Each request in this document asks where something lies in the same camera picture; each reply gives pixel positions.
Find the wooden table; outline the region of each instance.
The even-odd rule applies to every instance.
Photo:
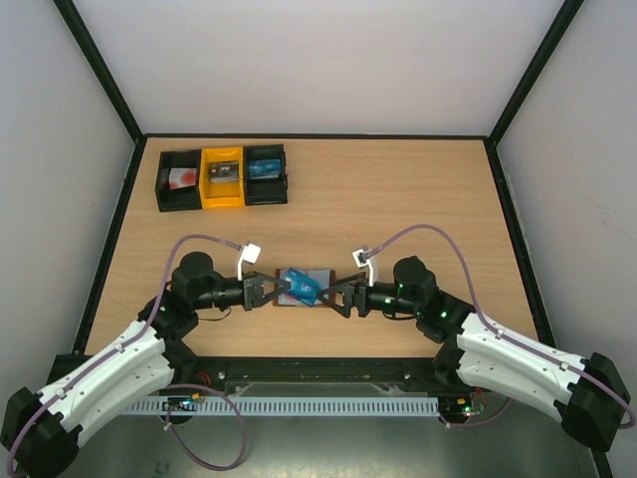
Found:
[[[206,146],[282,143],[288,157],[287,205],[160,213],[154,196],[159,153]],[[351,251],[375,247],[398,230],[430,223],[446,230],[466,255],[483,308],[494,319],[536,338],[527,298],[484,145],[479,140],[150,138],[123,220],[87,354],[125,329],[157,293],[172,245],[204,233],[262,246],[255,269],[356,272]],[[221,274],[234,275],[236,251],[203,241],[183,254],[209,253]],[[458,259],[435,233],[417,231],[377,256],[381,281],[393,264],[418,255],[439,286],[469,301]],[[200,356],[415,358],[439,347],[412,321],[379,313],[344,319],[329,309],[268,305],[235,307],[219,323],[200,322],[186,343]],[[202,311],[202,318],[218,316]]]

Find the black metal frame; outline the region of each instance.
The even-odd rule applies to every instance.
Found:
[[[135,143],[124,186],[117,203],[115,214],[106,237],[106,243],[95,280],[87,301],[87,306],[78,329],[73,347],[73,354],[58,356],[51,371],[50,379],[55,379],[78,366],[87,357],[84,355],[91,327],[102,295],[108,267],[114,253],[119,230],[123,222],[128,200],[136,178],[141,156],[149,137],[261,137],[261,138],[364,138],[364,139],[466,139],[484,142],[489,164],[500,197],[503,213],[509,229],[512,245],[518,261],[527,299],[531,309],[533,323],[539,340],[554,346],[554,338],[546,316],[541,295],[537,287],[529,251],[522,228],[514,208],[511,192],[498,156],[497,146],[511,125],[517,112],[522,107],[527,95],[548,62],[560,39],[575,17],[584,0],[565,0],[559,9],[550,28],[537,48],[529,66],[525,70],[514,93],[508,101],[491,134],[483,135],[410,135],[410,134],[184,134],[184,133],[151,133],[143,134],[130,111],[119,87],[112,77],[104,58],[93,41],[73,0],[53,0],[65,22],[69,26],[87,61],[93,68],[96,77],[102,84],[108,98]],[[390,382],[399,384],[409,391],[426,391],[430,394],[444,396],[449,390],[428,378],[431,371],[430,358],[201,358],[198,366],[208,370],[215,380],[218,371],[223,370],[224,379],[216,383],[221,388],[229,380],[241,382],[244,375],[247,379],[259,381],[316,381],[329,377],[333,381],[366,381]],[[463,394],[466,390],[452,390],[451,393]],[[602,452],[592,453],[598,474],[601,478],[612,478],[612,472]]]

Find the black joint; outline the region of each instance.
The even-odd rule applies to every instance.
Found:
[[[186,254],[170,282],[170,290],[192,309],[211,309],[213,289],[224,286],[225,280],[215,272],[212,258],[203,252]]]
[[[400,259],[394,265],[393,274],[399,297],[428,304],[438,294],[436,276],[416,256]]]
[[[214,287],[212,290],[212,303],[220,311],[225,311],[232,306],[241,306],[244,303],[244,284],[236,277],[224,279],[223,288]]]
[[[9,398],[5,411],[0,441],[11,449],[18,434],[42,407],[38,396],[23,387]],[[29,429],[18,447],[16,460],[32,478],[51,478],[60,475],[73,462],[79,452],[77,426],[68,432],[57,415],[45,411]]]
[[[462,324],[469,314],[476,310],[471,304],[439,291],[422,310],[418,317],[416,328],[427,339],[442,344],[448,337],[460,335],[463,332]]]
[[[447,388],[455,388],[459,383],[458,367],[465,352],[458,347],[457,336],[450,336],[433,360],[436,380]]]
[[[155,299],[146,304],[137,315],[138,321],[147,321],[154,306]],[[164,340],[181,340],[190,333],[199,320],[190,306],[171,291],[164,291],[159,303],[157,315],[152,321],[156,336]]]
[[[189,383],[195,373],[197,355],[182,341],[166,341],[162,354],[174,369],[172,383]]]
[[[626,403],[630,395],[615,364],[610,358],[594,353],[587,361],[585,372],[600,380]],[[605,391],[581,377],[570,383],[572,395],[567,405],[556,405],[562,417],[561,426],[572,438],[599,451],[608,451],[624,416],[624,408]]]

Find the blue package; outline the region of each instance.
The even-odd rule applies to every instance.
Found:
[[[257,159],[248,163],[250,179],[271,179],[281,174],[280,159]]]
[[[288,269],[284,280],[290,283],[290,290],[286,293],[287,295],[308,307],[312,307],[315,304],[317,292],[322,289],[322,285],[319,282],[296,269]]]

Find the white panel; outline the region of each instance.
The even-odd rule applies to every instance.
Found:
[[[0,45],[3,417],[71,351],[132,143],[53,2],[0,2]]]
[[[438,398],[419,397],[289,397],[235,396],[232,401],[243,416],[439,416]],[[167,396],[148,396],[122,415],[159,416],[168,408]],[[228,403],[217,396],[208,396],[203,403],[182,405],[187,411],[173,415],[234,416]]]
[[[598,351],[637,396],[637,3],[585,2],[501,144],[562,349]],[[634,476],[637,431],[615,476]]]
[[[577,382],[579,376],[512,344],[506,338],[580,370],[584,369],[581,356],[544,346],[489,317],[486,319],[505,336],[500,339],[483,325],[477,314],[471,314],[463,322],[463,333],[458,336],[458,347],[466,352],[460,359],[460,380],[526,403],[561,422],[554,402],[568,403],[571,397],[568,385]]]
[[[77,0],[142,130],[486,134],[560,0]]]

